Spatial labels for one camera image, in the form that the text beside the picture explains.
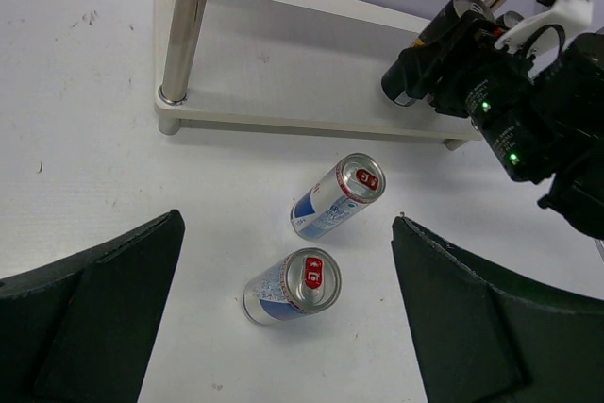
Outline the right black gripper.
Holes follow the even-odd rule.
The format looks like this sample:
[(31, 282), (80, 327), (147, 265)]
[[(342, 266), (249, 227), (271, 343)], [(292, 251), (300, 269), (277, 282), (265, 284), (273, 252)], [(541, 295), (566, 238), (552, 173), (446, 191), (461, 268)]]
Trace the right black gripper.
[(517, 182), (579, 175), (601, 165), (602, 35), (577, 36), (529, 78), (526, 59), (490, 53), (469, 64), (478, 52), (478, 35), (493, 31), (491, 14), (441, 11), (398, 55), (398, 99), (421, 100), (434, 93), (431, 105), (437, 112), (470, 118)]

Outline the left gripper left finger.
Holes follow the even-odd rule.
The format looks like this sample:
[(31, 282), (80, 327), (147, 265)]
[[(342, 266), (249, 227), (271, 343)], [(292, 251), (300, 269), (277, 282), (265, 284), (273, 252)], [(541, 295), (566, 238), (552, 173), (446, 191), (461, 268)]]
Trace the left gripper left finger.
[(4, 402), (135, 402), (185, 233), (178, 210), (1, 280)]

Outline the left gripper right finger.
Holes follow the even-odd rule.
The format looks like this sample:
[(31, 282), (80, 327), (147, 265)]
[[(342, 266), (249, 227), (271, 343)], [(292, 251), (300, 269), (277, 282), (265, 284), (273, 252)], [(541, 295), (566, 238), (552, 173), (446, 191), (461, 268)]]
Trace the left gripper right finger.
[(524, 277), (403, 215), (392, 249), (428, 401), (602, 401), (602, 300)]

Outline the black energy can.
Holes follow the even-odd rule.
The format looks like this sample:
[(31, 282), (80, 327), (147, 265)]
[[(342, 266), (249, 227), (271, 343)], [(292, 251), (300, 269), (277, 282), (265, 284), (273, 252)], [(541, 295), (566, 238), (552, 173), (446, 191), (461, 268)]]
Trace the black energy can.
[(502, 13), (496, 18), (496, 23), (501, 27), (511, 29), (524, 20), (524, 16), (520, 13), (510, 10)]
[(430, 94), (442, 75), (440, 55), (468, 11), (472, 18), (494, 19), (482, 0), (449, 0), (382, 76), (381, 89), (390, 101), (410, 107)]

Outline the blue red bull can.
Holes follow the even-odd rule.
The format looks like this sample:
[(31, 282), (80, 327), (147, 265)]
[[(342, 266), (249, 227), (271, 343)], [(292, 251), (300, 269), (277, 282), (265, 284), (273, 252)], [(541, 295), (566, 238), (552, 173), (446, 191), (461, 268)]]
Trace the blue red bull can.
[(332, 307), (342, 290), (342, 274), (327, 251), (294, 251), (250, 279), (241, 298), (243, 312), (257, 325), (314, 315)]

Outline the black energy can front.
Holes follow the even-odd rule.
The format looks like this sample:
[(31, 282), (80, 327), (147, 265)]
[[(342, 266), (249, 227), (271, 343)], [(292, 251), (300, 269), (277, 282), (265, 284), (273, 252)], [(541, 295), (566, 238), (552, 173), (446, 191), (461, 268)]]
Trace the black energy can front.
[(511, 29), (524, 20), (524, 16), (520, 13), (510, 10), (502, 13), (496, 18), (496, 23), (501, 27)]

